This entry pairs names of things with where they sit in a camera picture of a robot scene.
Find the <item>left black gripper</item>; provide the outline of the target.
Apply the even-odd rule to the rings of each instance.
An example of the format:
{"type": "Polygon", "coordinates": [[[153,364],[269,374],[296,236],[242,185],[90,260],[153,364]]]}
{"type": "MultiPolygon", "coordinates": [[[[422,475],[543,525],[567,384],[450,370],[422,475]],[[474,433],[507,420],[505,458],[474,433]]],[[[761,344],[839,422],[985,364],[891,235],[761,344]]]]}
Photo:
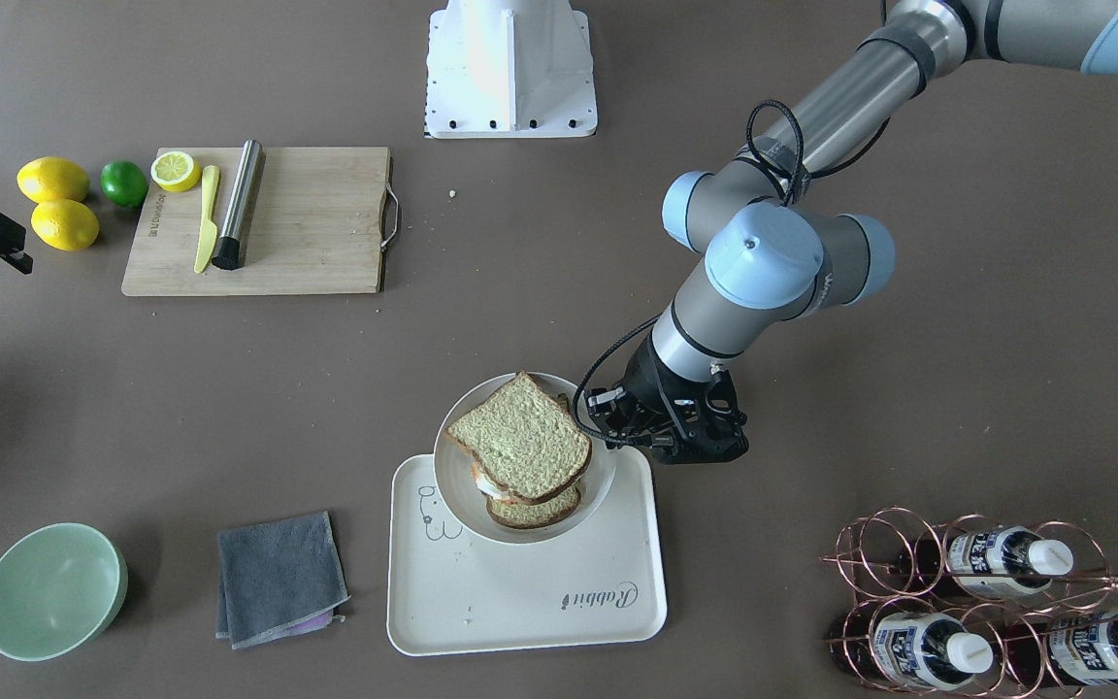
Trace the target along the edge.
{"type": "Polygon", "coordinates": [[[618,386],[584,393],[584,406],[613,448],[651,448],[660,463],[731,463],[749,448],[731,372],[689,381],[662,362],[650,340],[618,386]]]}

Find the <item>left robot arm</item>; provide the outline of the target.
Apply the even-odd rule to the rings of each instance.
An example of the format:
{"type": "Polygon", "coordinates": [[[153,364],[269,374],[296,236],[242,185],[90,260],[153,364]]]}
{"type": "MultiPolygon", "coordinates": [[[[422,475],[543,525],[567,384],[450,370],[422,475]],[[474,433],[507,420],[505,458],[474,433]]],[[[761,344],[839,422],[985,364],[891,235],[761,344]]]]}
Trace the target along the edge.
{"type": "Polygon", "coordinates": [[[669,187],[662,220],[700,254],[620,381],[579,382],[578,429],[666,464],[728,463],[748,451],[731,366],[765,328],[856,304],[896,273],[896,243],[869,216],[818,216],[800,200],[864,155],[888,120],[972,59],[1118,76],[1118,1],[898,1],[839,70],[767,132],[745,125],[733,162],[669,187]]]}

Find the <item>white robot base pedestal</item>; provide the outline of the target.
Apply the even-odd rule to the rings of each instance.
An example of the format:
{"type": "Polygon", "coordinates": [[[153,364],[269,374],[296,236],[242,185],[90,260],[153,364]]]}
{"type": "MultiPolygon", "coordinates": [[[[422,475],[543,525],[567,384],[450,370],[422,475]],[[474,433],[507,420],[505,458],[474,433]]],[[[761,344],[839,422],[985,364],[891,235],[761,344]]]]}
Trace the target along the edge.
{"type": "Polygon", "coordinates": [[[423,133],[432,139],[593,136],[587,15],[568,1],[449,1],[429,17],[423,133]]]}

